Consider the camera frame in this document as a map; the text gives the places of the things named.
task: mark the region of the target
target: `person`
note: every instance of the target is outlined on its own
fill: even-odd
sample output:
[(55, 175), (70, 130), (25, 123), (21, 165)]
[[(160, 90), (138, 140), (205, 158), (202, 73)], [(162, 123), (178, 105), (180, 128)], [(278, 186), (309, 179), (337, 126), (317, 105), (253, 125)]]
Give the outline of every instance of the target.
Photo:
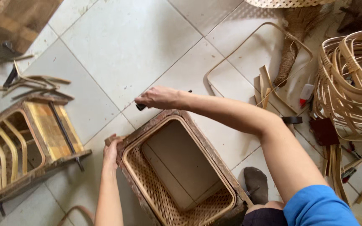
[[(349, 206), (335, 195), (307, 152), (274, 113), (237, 100), (197, 95), (163, 86), (147, 90), (135, 98), (135, 103), (149, 108), (187, 110), (259, 138), (283, 203), (272, 201), (254, 205), (244, 217), (244, 226), (359, 225)], [(118, 142), (120, 139), (104, 148), (95, 222), (98, 226), (123, 224), (115, 178)], [(255, 174), (258, 170), (248, 168), (244, 171)], [(267, 201), (267, 195), (257, 200)]]

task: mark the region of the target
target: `blue shirt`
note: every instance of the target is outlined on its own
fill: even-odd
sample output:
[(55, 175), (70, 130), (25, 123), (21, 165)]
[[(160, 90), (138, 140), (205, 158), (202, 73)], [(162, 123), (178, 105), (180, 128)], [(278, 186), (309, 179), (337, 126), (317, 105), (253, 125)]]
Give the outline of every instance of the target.
[(299, 190), (287, 202), (283, 212), (289, 226), (359, 226), (350, 207), (325, 185), (312, 185)]

